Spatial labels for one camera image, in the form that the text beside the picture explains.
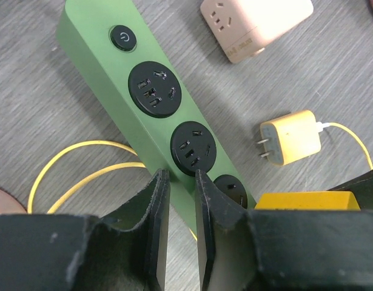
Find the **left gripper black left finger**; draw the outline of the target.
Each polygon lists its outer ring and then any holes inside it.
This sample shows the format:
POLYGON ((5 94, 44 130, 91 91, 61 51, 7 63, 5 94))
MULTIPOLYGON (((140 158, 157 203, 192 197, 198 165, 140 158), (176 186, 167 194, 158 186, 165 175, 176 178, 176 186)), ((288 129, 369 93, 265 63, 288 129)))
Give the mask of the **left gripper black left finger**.
POLYGON ((0 290, 163 290, 170 177, 92 215, 0 215, 0 290))

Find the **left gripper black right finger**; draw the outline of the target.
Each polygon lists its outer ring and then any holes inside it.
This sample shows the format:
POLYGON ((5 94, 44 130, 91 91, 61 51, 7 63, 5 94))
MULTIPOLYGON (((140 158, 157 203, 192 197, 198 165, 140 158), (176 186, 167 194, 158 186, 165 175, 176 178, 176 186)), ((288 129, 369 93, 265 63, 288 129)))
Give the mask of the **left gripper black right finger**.
POLYGON ((195 175, 202 290, 373 290, 373 170, 339 185, 359 210, 254 210, 195 175))

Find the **yellow cube socket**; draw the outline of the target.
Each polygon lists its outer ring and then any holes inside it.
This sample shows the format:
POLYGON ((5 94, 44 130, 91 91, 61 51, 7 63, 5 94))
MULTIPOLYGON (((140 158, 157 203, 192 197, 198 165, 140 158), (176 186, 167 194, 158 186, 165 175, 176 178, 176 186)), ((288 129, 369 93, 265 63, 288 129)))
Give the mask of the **yellow cube socket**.
POLYGON ((350 191, 264 193, 256 209, 264 210, 360 210, 350 191))

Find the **yellow charger plug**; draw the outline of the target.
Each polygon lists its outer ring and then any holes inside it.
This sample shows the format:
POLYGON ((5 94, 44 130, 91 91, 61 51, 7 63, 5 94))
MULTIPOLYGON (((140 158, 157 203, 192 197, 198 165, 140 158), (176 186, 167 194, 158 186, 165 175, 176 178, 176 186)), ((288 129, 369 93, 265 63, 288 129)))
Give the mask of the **yellow charger plug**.
POLYGON ((264 146, 261 157, 277 166, 285 166, 321 150, 321 124, 310 110, 290 113, 260 124, 264 146))

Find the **green power strip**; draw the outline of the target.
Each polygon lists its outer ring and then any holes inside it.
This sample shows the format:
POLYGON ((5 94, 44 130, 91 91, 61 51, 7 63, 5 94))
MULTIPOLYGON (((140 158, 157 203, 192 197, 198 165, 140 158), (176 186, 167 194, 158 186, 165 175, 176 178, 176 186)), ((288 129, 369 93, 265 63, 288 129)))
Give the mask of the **green power strip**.
POLYGON ((170 201, 195 230, 195 171, 255 200, 132 1, 67 1, 58 41, 150 173, 170 173, 170 201))

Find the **pink cube socket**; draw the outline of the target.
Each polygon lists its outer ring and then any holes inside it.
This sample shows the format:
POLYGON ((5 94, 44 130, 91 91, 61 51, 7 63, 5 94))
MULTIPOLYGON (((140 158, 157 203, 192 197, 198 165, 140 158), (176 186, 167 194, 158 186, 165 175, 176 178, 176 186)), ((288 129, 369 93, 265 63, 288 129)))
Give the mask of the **pink cube socket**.
POLYGON ((236 64, 310 17, 308 0, 204 0, 200 11, 228 60, 236 64))

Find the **round pink power socket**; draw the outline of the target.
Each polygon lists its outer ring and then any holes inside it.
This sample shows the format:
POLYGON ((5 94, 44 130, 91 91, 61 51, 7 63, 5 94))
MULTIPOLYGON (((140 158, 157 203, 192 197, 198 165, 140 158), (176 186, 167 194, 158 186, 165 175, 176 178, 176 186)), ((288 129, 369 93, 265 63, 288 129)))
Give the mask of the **round pink power socket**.
POLYGON ((0 189, 0 214, 27 213, 25 208, 9 193, 0 189))

